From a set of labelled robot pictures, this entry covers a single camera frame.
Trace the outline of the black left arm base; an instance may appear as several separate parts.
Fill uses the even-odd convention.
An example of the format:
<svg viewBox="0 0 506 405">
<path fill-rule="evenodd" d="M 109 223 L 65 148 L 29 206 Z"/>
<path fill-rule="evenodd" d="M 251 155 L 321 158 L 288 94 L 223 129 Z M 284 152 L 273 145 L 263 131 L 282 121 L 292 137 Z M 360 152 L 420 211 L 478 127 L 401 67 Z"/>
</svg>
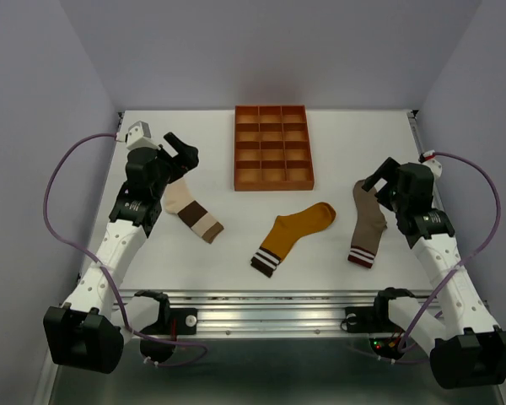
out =
<svg viewBox="0 0 506 405">
<path fill-rule="evenodd" d="M 157 302 L 157 316 L 154 321 L 139 329 L 147 335 L 165 335 L 169 340 L 177 341 L 178 337 L 196 335 L 198 309 L 173 308 L 167 294 L 152 290 L 140 290 L 135 298 L 148 298 Z M 176 351 L 175 345 L 142 340 L 140 353 L 148 363 L 153 365 L 170 365 L 169 360 Z"/>
</svg>

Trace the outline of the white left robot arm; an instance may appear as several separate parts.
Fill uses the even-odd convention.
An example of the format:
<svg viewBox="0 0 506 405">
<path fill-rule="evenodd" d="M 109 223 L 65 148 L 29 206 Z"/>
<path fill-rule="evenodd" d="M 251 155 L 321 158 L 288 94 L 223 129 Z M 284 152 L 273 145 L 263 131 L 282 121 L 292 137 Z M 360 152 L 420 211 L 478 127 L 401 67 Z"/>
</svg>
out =
<svg viewBox="0 0 506 405">
<path fill-rule="evenodd" d="M 156 368 L 169 366 L 169 358 L 181 343 L 143 333 L 162 332 L 170 325 L 166 294 L 140 290 L 125 304 L 119 287 L 140 248 L 147 241 L 162 211 L 165 188 L 199 164 L 197 148 L 172 132 L 164 140 L 175 150 L 170 155 L 149 138 L 126 135 L 129 148 L 126 180 L 111 209 L 105 234 L 97 252 L 61 237 L 61 243 L 81 251 L 91 263 L 73 292 L 59 306 L 51 306 L 43 318 L 51 358 L 65 365 L 103 374 L 112 372 L 124 347 L 138 337 L 160 346 L 144 358 Z"/>
</svg>

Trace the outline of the mustard yellow striped sock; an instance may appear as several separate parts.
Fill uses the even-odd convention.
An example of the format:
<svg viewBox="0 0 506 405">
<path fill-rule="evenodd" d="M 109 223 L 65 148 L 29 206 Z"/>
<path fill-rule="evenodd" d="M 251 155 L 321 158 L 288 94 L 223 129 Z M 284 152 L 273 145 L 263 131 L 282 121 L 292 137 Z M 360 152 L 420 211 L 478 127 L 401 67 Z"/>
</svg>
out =
<svg viewBox="0 0 506 405">
<path fill-rule="evenodd" d="M 327 229 L 335 218 L 336 211 L 327 202 L 277 216 L 271 231 L 250 259 L 250 265 L 270 278 L 298 240 Z"/>
</svg>

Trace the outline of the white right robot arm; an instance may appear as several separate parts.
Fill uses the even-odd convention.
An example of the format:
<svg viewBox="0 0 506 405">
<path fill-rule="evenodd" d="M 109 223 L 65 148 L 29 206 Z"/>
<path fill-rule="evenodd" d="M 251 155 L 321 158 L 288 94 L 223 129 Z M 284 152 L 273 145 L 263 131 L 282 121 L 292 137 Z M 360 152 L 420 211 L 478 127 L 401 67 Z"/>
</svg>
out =
<svg viewBox="0 0 506 405">
<path fill-rule="evenodd" d="M 371 309 L 381 329 L 403 331 L 397 350 L 417 345 L 427 356 L 434 379 L 444 389 L 500 385 L 506 380 L 506 330 L 483 303 L 466 263 L 494 237 L 493 231 L 468 256 L 459 253 L 448 215 L 433 207 L 433 188 L 442 173 L 439 153 L 422 154 L 417 163 L 387 158 L 363 184 L 370 191 L 380 180 L 377 202 L 396 216 L 433 288 L 423 302 L 406 289 L 381 290 Z"/>
</svg>

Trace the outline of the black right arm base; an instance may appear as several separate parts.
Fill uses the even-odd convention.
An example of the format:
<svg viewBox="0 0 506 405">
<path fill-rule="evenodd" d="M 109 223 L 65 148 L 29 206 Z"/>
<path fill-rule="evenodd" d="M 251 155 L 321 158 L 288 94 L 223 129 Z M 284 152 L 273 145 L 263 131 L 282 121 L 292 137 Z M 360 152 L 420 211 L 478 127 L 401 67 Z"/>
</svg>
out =
<svg viewBox="0 0 506 405">
<path fill-rule="evenodd" d="M 348 333 L 369 334 L 369 346 L 372 354 L 382 361 L 401 362 L 402 353 L 398 352 L 397 344 L 401 341 L 403 329 L 388 317 L 389 302 L 398 298 L 415 295 L 408 289 L 389 287 L 381 290 L 370 306 L 348 306 L 344 309 L 345 316 L 340 328 Z"/>
</svg>

